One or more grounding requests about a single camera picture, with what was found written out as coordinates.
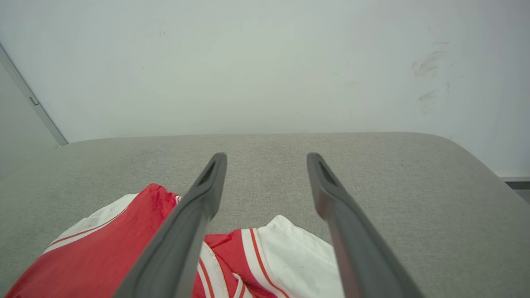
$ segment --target metal frame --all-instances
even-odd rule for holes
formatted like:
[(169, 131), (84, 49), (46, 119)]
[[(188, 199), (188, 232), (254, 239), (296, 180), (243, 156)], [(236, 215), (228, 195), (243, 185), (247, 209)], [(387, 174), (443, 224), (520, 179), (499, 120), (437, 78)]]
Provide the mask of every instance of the metal frame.
[(46, 128), (50, 131), (55, 141), (59, 144), (59, 147), (68, 144), (59, 129), (57, 129), (57, 126), (55, 126), (54, 122), (51, 121), (46, 111), (44, 111), (44, 109), (42, 108), (42, 105), (40, 104), (35, 94), (31, 92), (29, 86), (26, 84), (11, 59), (9, 59), (9, 56), (5, 52), (2, 45), (0, 45), (0, 63), (4, 65), (11, 79), (13, 79), (16, 86), (19, 88), (20, 92), (22, 92), (22, 94), (24, 95), (30, 106), (33, 108), (35, 113), (37, 113), (37, 116), (39, 116), (44, 126), (46, 126)]

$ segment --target red stripe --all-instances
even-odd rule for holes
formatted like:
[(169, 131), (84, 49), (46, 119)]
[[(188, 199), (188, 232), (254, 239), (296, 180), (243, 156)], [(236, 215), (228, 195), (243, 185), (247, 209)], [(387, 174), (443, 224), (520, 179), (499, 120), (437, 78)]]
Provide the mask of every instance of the red stripe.
[(210, 277), (208, 276), (208, 272), (206, 272), (206, 268), (204, 267), (204, 263), (201, 259), (199, 259), (199, 264), (202, 272), (204, 273), (204, 277), (206, 278), (206, 284), (208, 284), (208, 289), (210, 290), (210, 297), (214, 298), (214, 289), (211, 287)]
[(106, 223), (101, 224), (101, 225), (99, 225), (99, 226), (97, 226), (97, 227), (93, 227), (93, 228), (91, 228), (91, 229), (89, 229), (89, 230), (86, 230), (86, 231), (83, 231), (83, 232), (79, 232), (79, 233), (77, 233), (77, 234), (73, 234), (73, 235), (70, 235), (70, 236), (68, 236), (68, 237), (64, 237), (64, 238), (62, 238), (62, 239), (59, 239), (59, 240), (57, 240), (57, 241), (54, 241), (54, 242), (52, 242), (50, 245), (48, 245), (48, 247), (54, 245), (54, 244), (57, 243), (57, 242), (61, 242), (62, 240), (66, 240), (66, 239), (69, 239), (69, 238), (72, 238), (72, 237), (76, 237), (76, 236), (81, 235), (81, 234), (83, 234), (83, 233), (90, 232), (91, 230), (95, 230), (95, 229), (97, 229), (97, 228), (99, 228), (99, 227), (101, 227), (101, 226), (104, 226), (104, 225), (110, 223), (114, 218), (118, 217), (118, 215), (116, 215), (115, 217), (113, 217), (113, 218), (111, 218), (109, 221), (107, 221)]
[(252, 237), (252, 243), (254, 244), (254, 250), (256, 251), (256, 257), (258, 258), (258, 263), (260, 264), (261, 271), (263, 271), (263, 275), (265, 275), (265, 278), (267, 279), (267, 281), (272, 287), (280, 291), (285, 297), (289, 298), (289, 296), (287, 296), (287, 294), (282, 289), (278, 288), (275, 284), (272, 283), (269, 276), (267, 275), (267, 272), (265, 271), (265, 267), (263, 266), (263, 262), (261, 261), (260, 253), (258, 250), (258, 244), (256, 243), (256, 237), (254, 236), (254, 230), (253, 229), (249, 229), (249, 230), (250, 230), (250, 236)]
[(239, 295), (239, 298), (243, 298), (243, 296), (245, 295), (245, 284), (243, 284), (243, 289), (241, 290), (241, 295)]

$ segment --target wall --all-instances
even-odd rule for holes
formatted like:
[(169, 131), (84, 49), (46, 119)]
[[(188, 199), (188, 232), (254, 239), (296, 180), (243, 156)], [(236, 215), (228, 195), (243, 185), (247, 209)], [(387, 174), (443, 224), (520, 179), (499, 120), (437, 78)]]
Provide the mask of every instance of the wall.
[(44, 151), (57, 147), (51, 133), (0, 63), (0, 180)]
[(530, 176), (526, 0), (2, 0), (69, 142), (408, 131)]

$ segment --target clothing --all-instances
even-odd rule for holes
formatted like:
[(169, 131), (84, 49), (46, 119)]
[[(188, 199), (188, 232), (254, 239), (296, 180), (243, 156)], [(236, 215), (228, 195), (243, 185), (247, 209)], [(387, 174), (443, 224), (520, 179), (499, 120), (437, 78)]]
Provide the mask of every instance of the clothing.
[[(54, 240), (6, 297), (111, 297), (182, 197), (151, 184)], [(207, 235), (192, 297), (343, 297), (333, 248), (278, 215)]]

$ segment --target gray mattress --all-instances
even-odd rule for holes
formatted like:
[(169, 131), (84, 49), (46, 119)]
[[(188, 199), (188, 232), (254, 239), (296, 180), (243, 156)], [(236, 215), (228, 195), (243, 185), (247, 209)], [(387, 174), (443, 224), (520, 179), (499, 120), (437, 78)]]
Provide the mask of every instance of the gray mattress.
[(209, 233), (283, 214), (330, 242), (305, 164), (319, 152), (427, 297), (529, 297), (530, 206), (455, 143), (414, 133), (117, 138), (69, 144), (0, 182), (0, 295), (62, 231), (149, 183), (228, 169)]

